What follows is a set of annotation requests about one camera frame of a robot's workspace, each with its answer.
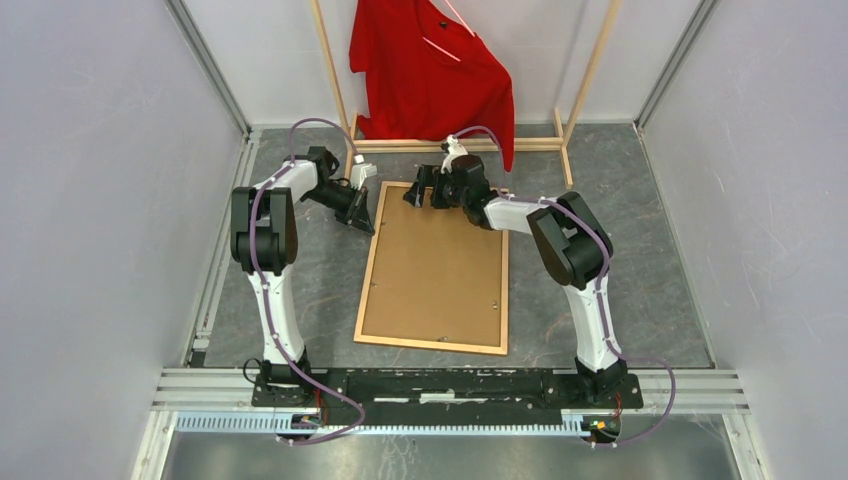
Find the wooden pole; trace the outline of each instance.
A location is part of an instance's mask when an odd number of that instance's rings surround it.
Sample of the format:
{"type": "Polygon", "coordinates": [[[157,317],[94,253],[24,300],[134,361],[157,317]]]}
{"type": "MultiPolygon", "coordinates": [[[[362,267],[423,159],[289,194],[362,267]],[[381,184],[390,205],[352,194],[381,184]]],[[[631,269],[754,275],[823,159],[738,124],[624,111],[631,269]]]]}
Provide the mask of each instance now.
{"type": "Polygon", "coordinates": [[[574,132],[574,125],[577,123],[577,117],[580,115],[580,110],[583,108],[583,103],[589,94],[589,85],[591,85],[592,78],[595,76],[595,70],[598,69],[601,54],[604,53],[604,48],[607,46],[607,39],[609,39],[612,24],[615,23],[615,17],[618,14],[619,7],[621,7],[621,0],[610,0],[607,15],[604,18],[603,25],[601,25],[601,32],[598,34],[598,39],[595,40],[595,48],[592,49],[592,56],[589,57],[589,65],[586,67],[586,72],[583,74],[583,81],[580,83],[580,89],[577,91],[577,98],[571,107],[571,114],[568,115],[568,125],[565,127],[565,135],[563,137],[564,146],[568,146],[568,141],[574,132]]]}
{"type": "Polygon", "coordinates": [[[327,66],[327,75],[333,87],[333,97],[336,100],[336,110],[339,113],[339,125],[346,131],[350,130],[347,123],[347,113],[344,109],[342,91],[339,88],[339,77],[336,75],[336,64],[333,62],[333,54],[330,52],[330,42],[327,40],[327,29],[324,27],[324,16],[321,14],[319,0],[309,0],[312,4],[312,18],[315,20],[315,29],[318,31],[318,39],[321,41],[321,51],[324,53],[324,64],[327,66]]]}
{"type": "MultiPolygon", "coordinates": [[[[356,111],[353,112],[353,117],[350,118],[350,130],[348,133],[350,134],[350,139],[354,140],[354,144],[356,141],[356,119],[359,116],[356,114],[356,111]]],[[[347,161],[345,161],[345,178],[350,178],[350,173],[353,171],[353,145],[347,146],[347,161]]]]}
{"type": "MultiPolygon", "coordinates": [[[[559,116],[559,108],[554,108],[554,127],[557,135],[563,138],[562,117],[559,116]]],[[[568,161],[568,150],[566,149],[565,141],[559,149],[560,159],[562,160],[562,175],[565,178],[565,188],[571,190],[574,186],[574,179],[571,177],[571,163],[568,161]]]]}
{"type": "MultiPolygon", "coordinates": [[[[425,146],[436,146],[439,147],[442,142],[430,142],[427,140],[413,140],[413,139],[391,139],[391,140],[356,140],[356,146],[359,148],[366,147],[425,147],[425,146]]],[[[473,148],[473,147],[494,147],[495,144],[488,138],[461,138],[459,140],[465,148],[473,148]]],[[[560,146],[562,146],[562,138],[557,137],[526,137],[526,138],[516,138],[515,146],[516,149],[519,147],[525,146],[549,146],[550,150],[556,150],[560,146]]]]}

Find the shirt sleeve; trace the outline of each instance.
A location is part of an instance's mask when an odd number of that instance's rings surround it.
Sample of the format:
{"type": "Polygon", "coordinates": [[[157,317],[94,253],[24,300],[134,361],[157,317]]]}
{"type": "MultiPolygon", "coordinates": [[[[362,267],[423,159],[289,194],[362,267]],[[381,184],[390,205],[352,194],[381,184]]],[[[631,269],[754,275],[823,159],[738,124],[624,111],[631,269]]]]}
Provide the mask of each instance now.
{"type": "Polygon", "coordinates": [[[349,52],[350,70],[353,73],[364,72],[370,65],[373,31],[369,18],[369,5],[369,0],[359,0],[356,5],[349,52]]]}

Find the wooden frame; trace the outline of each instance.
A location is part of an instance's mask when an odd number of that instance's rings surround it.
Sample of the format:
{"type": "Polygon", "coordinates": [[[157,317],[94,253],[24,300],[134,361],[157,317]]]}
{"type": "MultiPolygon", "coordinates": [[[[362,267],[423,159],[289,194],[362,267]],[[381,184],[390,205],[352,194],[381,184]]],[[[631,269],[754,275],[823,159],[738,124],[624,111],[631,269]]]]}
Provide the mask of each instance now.
{"type": "Polygon", "coordinates": [[[499,305],[501,323],[499,346],[492,347],[465,343],[411,340],[408,338],[381,337],[365,335],[362,333],[362,328],[365,323],[365,310],[368,306],[368,294],[371,291],[371,278],[374,273],[374,257],[377,252],[377,243],[380,239],[380,226],[383,223],[386,191],[390,187],[409,188],[411,185],[412,184],[409,182],[383,182],[383,185],[380,188],[380,200],[377,203],[377,218],[374,222],[376,232],[374,233],[374,237],[371,239],[371,247],[368,251],[368,264],[365,267],[365,280],[362,282],[362,296],[359,299],[359,312],[356,315],[356,330],[353,334],[353,340],[355,342],[391,345],[395,347],[413,347],[452,352],[506,355],[509,351],[509,232],[507,231],[503,232],[501,248],[501,300],[499,305]]]}
{"type": "MultiPolygon", "coordinates": [[[[327,30],[324,26],[324,18],[321,13],[320,0],[310,0],[312,5],[312,16],[315,20],[315,28],[318,31],[318,38],[321,43],[321,51],[324,54],[324,63],[327,67],[327,75],[330,79],[330,84],[333,87],[333,98],[336,102],[336,109],[339,114],[340,125],[345,130],[351,133],[353,143],[361,153],[425,153],[439,152],[440,142],[426,142],[422,140],[357,140],[356,133],[356,114],[353,120],[348,124],[347,112],[345,111],[344,100],[342,99],[341,89],[339,88],[339,79],[336,73],[333,55],[330,52],[329,42],[327,41],[327,30]]],[[[601,25],[601,30],[598,32],[595,46],[592,49],[592,55],[589,58],[589,63],[586,66],[586,71],[583,74],[583,80],[580,83],[580,88],[574,98],[574,103],[571,107],[571,113],[568,116],[568,124],[565,129],[562,128],[562,119],[560,118],[559,109],[554,108],[554,121],[556,122],[556,137],[543,138],[516,138],[516,152],[559,152],[562,161],[563,180],[565,187],[571,189],[574,185],[574,180],[571,175],[571,164],[568,160],[568,141],[571,139],[571,134],[574,132],[574,126],[577,123],[577,118],[580,116],[580,110],[586,101],[589,94],[589,87],[592,84],[592,79],[595,76],[595,71],[598,68],[601,55],[606,48],[607,40],[609,39],[612,25],[615,23],[615,17],[618,14],[621,0],[610,0],[607,8],[604,23],[601,25]]],[[[469,151],[473,152],[491,152],[496,151],[494,143],[489,139],[463,139],[463,144],[469,151]]],[[[350,169],[352,168],[352,154],[348,153],[348,161],[345,164],[345,176],[350,177],[350,169]]]]}

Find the white wall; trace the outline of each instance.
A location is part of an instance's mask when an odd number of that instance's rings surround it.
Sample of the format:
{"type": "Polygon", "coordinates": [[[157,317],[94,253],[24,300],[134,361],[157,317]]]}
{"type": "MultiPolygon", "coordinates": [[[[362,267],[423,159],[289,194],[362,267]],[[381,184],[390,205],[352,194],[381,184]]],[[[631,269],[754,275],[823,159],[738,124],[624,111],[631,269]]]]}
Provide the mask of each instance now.
{"type": "Polygon", "coordinates": [[[848,3],[720,2],[646,127],[720,359],[778,479],[841,478],[848,3]]]}
{"type": "Polygon", "coordinates": [[[0,6],[0,478],[127,478],[240,135],[164,2],[0,6]]]}
{"type": "MultiPolygon", "coordinates": [[[[432,0],[451,15],[441,0],[432,0]]],[[[253,124],[337,118],[307,0],[187,0],[239,105],[253,124]]],[[[348,47],[356,0],[322,0],[348,116],[366,110],[364,76],[348,47]]],[[[512,74],[519,121],[565,116],[579,88],[607,0],[453,0],[512,74]]],[[[647,99],[698,0],[625,1],[582,121],[631,121],[647,99]]]]}

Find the vent grille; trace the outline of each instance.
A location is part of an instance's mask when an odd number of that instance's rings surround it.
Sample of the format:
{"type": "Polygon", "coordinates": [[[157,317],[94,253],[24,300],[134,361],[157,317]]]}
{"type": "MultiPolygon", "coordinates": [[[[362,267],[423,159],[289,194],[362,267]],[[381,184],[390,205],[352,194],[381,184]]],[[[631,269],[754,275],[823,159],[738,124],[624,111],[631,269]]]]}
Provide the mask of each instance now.
{"type": "MultiPolygon", "coordinates": [[[[564,436],[582,437],[582,415],[563,415],[562,425],[437,425],[437,426],[362,426],[350,433],[359,435],[485,435],[485,436],[564,436]]],[[[318,429],[327,433],[342,428],[329,425],[318,429]]],[[[273,412],[180,412],[176,431],[186,433],[304,433],[292,427],[291,413],[273,412]]]]}

